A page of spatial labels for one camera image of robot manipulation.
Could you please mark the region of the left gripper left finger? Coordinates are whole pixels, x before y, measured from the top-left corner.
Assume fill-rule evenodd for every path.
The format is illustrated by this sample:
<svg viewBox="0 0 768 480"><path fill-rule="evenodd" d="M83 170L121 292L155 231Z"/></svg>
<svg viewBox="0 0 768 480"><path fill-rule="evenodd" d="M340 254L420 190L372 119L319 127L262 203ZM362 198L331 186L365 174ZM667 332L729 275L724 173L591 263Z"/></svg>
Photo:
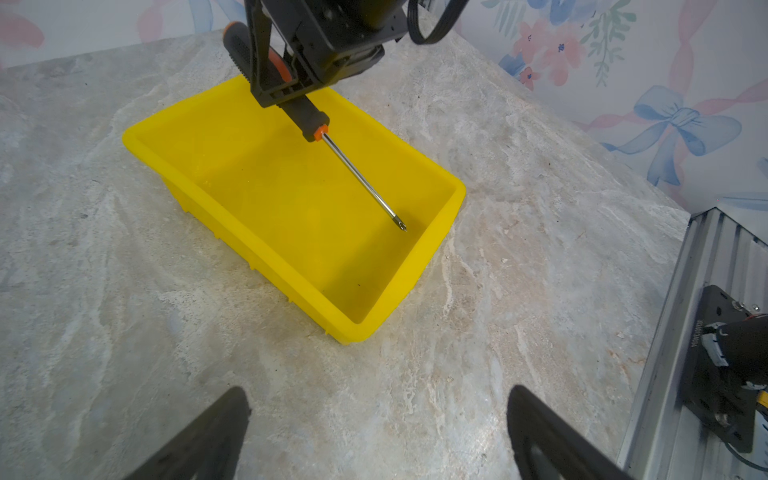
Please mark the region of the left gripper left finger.
<svg viewBox="0 0 768 480"><path fill-rule="evenodd" d="M232 479L250 414L243 388L230 388L128 477Z"/></svg>

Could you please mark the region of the black orange handled screwdriver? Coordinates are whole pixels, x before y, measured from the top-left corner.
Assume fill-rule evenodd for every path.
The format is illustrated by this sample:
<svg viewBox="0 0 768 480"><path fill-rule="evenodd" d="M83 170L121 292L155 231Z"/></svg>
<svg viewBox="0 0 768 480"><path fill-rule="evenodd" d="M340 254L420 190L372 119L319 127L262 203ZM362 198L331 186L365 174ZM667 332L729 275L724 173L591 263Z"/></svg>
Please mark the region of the black orange handled screwdriver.
<svg viewBox="0 0 768 480"><path fill-rule="evenodd" d="M287 97L289 90L303 88L311 79L298 57L290 54L288 49L279 54L274 48L269 48L266 60L262 61L253 42L251 29L242 22L232 22L224 29L223 44L240 73L249 82L251 93L259 105L267 106L268 93L280 93L282 96L276 105L297 126L302 137L310 143L324 142L393 223L400 230L406 231L405 223L330 138L329 116L304 94Z"/></svg>

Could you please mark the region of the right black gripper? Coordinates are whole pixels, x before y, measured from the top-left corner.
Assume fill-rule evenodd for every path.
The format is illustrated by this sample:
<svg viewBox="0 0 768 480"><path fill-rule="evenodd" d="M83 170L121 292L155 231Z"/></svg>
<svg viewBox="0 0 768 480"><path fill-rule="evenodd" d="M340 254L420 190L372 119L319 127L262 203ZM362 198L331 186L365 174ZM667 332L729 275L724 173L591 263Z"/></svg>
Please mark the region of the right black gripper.
<svg viewBox="0 0 768 480"><path fill-rule="evenodd" d="M244 74L260 106L312 109L314 84L371 68L407 33L402 1L247 1Z"/></svg>

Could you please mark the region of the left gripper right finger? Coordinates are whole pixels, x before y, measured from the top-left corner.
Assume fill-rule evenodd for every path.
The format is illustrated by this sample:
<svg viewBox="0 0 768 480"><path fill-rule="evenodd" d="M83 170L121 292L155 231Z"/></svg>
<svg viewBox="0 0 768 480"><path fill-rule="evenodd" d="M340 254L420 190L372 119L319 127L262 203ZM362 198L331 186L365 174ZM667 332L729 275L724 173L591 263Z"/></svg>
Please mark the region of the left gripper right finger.
<svg viewBox="0 0 768 480"><path fill-rule="evenodd" d="M523 385L507 403L507 430L523 479L627 479L603 455Z"/></svg>

